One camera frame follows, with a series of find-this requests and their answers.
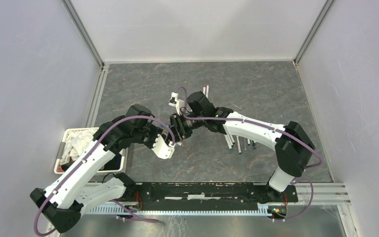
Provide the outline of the teal capped white pen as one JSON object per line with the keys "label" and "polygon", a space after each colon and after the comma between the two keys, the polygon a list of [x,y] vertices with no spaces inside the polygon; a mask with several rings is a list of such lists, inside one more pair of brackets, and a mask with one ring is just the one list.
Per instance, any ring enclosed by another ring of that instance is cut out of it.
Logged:
{"label": "teal capped white pen", "polygon": [[233,150],[233,143],[228,135],[224,135],[229,150]]}

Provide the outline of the blue transparent pen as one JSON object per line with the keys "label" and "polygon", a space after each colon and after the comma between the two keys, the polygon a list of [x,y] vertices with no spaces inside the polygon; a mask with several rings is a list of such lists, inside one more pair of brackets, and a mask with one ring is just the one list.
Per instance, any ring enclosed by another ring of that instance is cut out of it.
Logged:
{"label": "blue transparent pen", "polygon": [[238,153],[241,155],[242,154],[242,149],[241,149],[241,142],[240,142],[240,137],[239,136],[236,136],[236,143],[237,143]]}

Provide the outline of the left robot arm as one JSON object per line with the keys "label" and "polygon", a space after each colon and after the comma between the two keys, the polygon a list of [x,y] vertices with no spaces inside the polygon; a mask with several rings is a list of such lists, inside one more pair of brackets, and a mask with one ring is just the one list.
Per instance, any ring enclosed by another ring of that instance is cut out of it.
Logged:
{"label": "left robot arm", "polygon": [[132,144],[144,144],[158,158],[170,158],[176,138],[167,124],[153,117],[146,107],[136,104],[124,116],[106,122],[94,133],[83,154],[51,185],[35,188],[30,198],[39,208],[34,220],[37,236],[65,233],[89,210],[121,198],[130,201],[136,184],[125,173],[115,175],[91,191],[84,186],[107,162]]}

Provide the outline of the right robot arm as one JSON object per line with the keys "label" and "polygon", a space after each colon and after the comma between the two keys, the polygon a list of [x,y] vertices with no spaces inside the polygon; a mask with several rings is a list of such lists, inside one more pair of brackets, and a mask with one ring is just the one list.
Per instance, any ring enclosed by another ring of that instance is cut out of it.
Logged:
{"label": "right robot arm", "polygon": [[205,127],[226,135],[231,142],[233,137],[246,138],[275,151],[278,167],[265,188],[265,195],[271,201],[279,201],[285,196],[286,188],[302,176],[311,156],[316,153],[306,132],[293,121],[287,125],[267,123],[226,107],[215,107],[201,91],[185,100],[180,100],[173,92],[169,105],[177,111],[170,117],[176,140],[187,139],[195,129]]}

